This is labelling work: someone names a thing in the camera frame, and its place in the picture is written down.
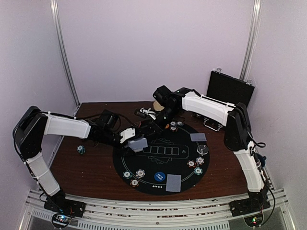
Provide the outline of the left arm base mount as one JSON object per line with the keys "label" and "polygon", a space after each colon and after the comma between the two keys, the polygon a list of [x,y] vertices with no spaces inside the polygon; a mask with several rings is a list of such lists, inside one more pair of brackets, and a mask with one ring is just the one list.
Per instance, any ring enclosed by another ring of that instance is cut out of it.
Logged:
{"label": "left arm base mount", "polygon": [[51,217],[52,225],[57,229],[67,227],[73,218],[82,218],[85,211],[86,204],[80,201],[64,200],[62,207],[54,204],[48,200],[44,204],[44,209],[53,211],[54,214]]}

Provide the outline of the black hundred chip bottom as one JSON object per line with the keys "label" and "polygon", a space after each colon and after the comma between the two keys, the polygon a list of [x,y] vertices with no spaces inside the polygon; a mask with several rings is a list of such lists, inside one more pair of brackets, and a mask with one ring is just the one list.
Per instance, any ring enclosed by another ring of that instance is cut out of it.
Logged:
{"label": "black hundred chip bottom", "polygon": [[138,187],[139,184],[140,184],[140,182],[139,182],[139,180],[137,180],[137,179],[132,179],[132,180],[130,181],[130,185],[131,185],[132,187]]}

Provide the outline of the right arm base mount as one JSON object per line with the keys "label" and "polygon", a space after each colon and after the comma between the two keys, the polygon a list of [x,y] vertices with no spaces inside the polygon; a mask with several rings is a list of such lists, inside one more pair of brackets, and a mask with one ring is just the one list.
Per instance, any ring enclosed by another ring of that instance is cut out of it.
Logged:
{"label": "right arm base mount", "polygon": [[256,199],[246,198],[229,203],[232,217],[242,216],[249,227],[260,227],[264,223],[264,209],[270,208],[270,202],[260,203]]}

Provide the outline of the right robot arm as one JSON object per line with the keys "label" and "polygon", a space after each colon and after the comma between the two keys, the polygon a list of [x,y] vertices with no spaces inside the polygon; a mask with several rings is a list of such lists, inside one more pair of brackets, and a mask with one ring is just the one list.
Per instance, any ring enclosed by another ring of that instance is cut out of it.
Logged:
{"label": "right robot arm", "polygon": [[189,88],[172,92],[164,85],[156,89],[153,97],[163,106],[163,110],[153,114],[143,109],[135,110],[135,115],[144,119],[138,128],[140,133],[145,136],[161,134],[183,110],[218,122],[225,129],[224,144],[237,157],[248,185],[248,198],[230,202],[232,215],[246,215],[270,207],[267,193],[271,189],[263,171],[265,161],[260,159],[256,150],[257,147],[264,147],[264,144],[254,140],[247,108],[243,103],[221,102]]}

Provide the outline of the blue ten chip bottom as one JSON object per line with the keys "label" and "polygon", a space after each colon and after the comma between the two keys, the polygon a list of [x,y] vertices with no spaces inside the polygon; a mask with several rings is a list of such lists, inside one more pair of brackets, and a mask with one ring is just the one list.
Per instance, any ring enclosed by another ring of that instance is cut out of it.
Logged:
{"label": "blue ten chip bottom", "polygon": [[136,176],[137,178],[143,178],[143,177],[145,176],[145,170],[143,170],[143,169],[138,169],[138,170],[136,171],[136,173],[135,173],[135,176]]}

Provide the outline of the black hundred chip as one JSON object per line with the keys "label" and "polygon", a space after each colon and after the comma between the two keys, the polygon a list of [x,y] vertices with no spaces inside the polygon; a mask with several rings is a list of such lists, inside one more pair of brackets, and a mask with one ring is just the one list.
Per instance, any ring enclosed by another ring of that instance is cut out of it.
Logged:
{"label": "black hundred chip", "polygon": [[139,182],[139,180],[137,180],[137,179],[132,179],[132,180],[130,181],[130,185],[131,185],[132,187],[138,187],[139,184],[140,184],[140,182]]}
{"label": "black hundred chip", "polygon": [[171,126],[171,127],[170,127],[170,130],[171,130],[172,132],[177,132],[177,131],[178,131],[178,127],[177,127],[177,126]]}

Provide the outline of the green fifty chip bottom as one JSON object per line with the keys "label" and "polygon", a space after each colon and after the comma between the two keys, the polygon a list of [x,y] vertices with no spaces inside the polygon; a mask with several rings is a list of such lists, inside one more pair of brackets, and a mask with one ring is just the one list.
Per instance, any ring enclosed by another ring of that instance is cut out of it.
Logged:
{"label": "green fifty chip bottom", "polygon": [[122,175],[125,179],[130,179],[132,177],[132,174],[129,171],[125,171]]}

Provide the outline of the blue card seat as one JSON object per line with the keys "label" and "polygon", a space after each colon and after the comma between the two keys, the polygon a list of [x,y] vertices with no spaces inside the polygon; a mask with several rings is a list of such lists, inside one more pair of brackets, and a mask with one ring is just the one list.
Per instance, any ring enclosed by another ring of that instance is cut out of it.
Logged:
{"label": "blue card seat", "polygon": [[206,142],[207,138],[204,133],[190,133],[190,139],[193,142]]}

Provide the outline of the green chip stack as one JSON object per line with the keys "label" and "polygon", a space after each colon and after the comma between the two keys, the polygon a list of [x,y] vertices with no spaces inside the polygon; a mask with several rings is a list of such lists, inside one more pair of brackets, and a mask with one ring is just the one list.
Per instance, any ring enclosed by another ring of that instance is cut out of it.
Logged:
{"label": "green chip stack", "polygon": [[83,145],[79,145],[76,150],[80,155],[84,155],[86,153],[86,149]]}

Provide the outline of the black hundred chip top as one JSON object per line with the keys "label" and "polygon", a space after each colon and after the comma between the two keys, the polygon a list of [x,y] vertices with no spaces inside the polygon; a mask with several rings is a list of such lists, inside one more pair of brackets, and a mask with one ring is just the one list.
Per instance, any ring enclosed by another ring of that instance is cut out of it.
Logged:
{"label": "black hundred chip top", "polygon": [[177,132],[177,131],[178,131],[178,127],[177,127],[177,126],[171,126],[171,127],[170,127],[170,130],[171,130],[172,132]]}

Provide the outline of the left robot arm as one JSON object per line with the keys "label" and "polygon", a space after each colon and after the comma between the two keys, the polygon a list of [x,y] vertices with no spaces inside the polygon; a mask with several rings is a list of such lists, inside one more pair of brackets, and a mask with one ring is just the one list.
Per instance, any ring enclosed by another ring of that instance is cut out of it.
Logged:
{"label": "left robot arm", "polygon": [[117,149],[140,135],[135,123],[122,114],[104,110],[78,117],[42,111],[30,106],[12,132],[15,150],[30,175],[46,195],[46,208],[59,213],[72,212],[73,203],[55,179],[43,154],[45,141],[52,137],[71,137],[103,143]]}

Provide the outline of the single blue playing card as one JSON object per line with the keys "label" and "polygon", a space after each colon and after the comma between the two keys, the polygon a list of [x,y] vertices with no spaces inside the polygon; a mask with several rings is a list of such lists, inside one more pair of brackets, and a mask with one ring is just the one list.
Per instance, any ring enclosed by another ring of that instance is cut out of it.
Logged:
{"label": "single blue playing card", "polygon": [[166,187],[167,192],[178,193],[181,191],[181,175],[177,174],[168,174],[166,178]]}

